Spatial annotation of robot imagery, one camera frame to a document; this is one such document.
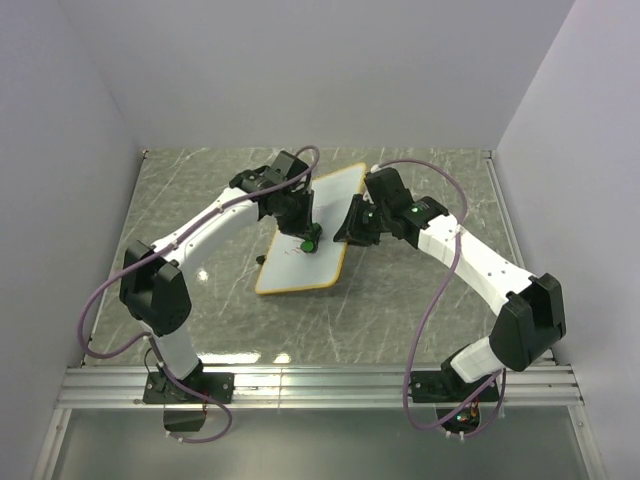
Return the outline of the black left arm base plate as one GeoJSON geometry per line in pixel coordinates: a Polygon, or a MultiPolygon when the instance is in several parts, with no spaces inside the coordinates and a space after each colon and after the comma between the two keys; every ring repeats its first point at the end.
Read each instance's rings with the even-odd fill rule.
{"type": "Polygon", "coordinates": [[[198,393],[193,395],[171,381],[164,372],[148,374],[142,403],[147,405],[196,404],[204,403],[210,398],[222,404],[230,404],[234,391],[235,375],[230,372],[204,372],[191,380],[179,380],[179,383],[198,393]]]}

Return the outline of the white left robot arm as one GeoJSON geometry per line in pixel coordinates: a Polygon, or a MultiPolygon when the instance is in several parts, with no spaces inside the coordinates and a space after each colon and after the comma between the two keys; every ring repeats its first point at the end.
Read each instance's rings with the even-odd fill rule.
{"type": "Polygon", "coordinates": [[[132,243],[124,256],[119,300],[140,321],[180,402],[205,392],[203,364],[186,327],[189,284],[217,248],[266,216],[281,234],[298,238],[304,253],[317,251],[322,228],[312,219],[311,165],[281,151],[270,165],[235,175],[223,193],[178,230],[146,245],[132,243]]]}

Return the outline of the yellow framed whiteboard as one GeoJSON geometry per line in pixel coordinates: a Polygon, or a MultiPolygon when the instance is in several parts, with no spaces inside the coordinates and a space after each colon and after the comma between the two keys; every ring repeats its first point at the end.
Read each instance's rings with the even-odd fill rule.
{"type": "Polygon", "coordinates": [[[337,282],[348,246],[334,236],[346,219],[352,197],[363,192],[366,171],[364,163],[356,163],[312,181],[312,220],[322,227],[317,251],[306,253],[300,239],[275,233],[257,279],[257,294],[322,289],[337,282]]]}

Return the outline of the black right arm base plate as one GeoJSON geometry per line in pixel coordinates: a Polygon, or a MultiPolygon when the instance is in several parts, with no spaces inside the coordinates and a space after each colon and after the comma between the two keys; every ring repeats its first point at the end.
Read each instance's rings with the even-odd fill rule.
{"type": "Polygon", "coordinates": [[[496,379],[501,370],[471,383],[464,382],[453,370],[412,370],[403,391],[404,404],[453,404],[470,398],[481,402],[499,399],[496,379]]]}

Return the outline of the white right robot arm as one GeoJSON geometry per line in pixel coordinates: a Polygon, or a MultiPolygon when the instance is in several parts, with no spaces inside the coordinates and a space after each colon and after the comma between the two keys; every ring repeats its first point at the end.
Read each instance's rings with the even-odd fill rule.
{"type": "Polygon", "coordinates": [[[394,168],[367,173],[365,186],[335,241],[368,247],[389,233],[448,267],[496,316],[488,335],[447,358],[434,380],[411,390],[413,398],[463,400],[500,370],[524,371],[565,336],[562,287],[554,276],[535,276],[501,257],[435,199],[414,198],[394,168]]]}

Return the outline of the green whiteboard eraser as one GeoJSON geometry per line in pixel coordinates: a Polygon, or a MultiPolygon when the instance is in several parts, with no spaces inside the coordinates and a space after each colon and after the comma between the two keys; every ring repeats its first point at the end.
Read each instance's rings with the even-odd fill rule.
{"type": "Polygon", "coordinates": [[[299,245],[299,250],[305,254],[313,254],[317,251],[318,244],[313,240],[304,240],[299,245]]]}

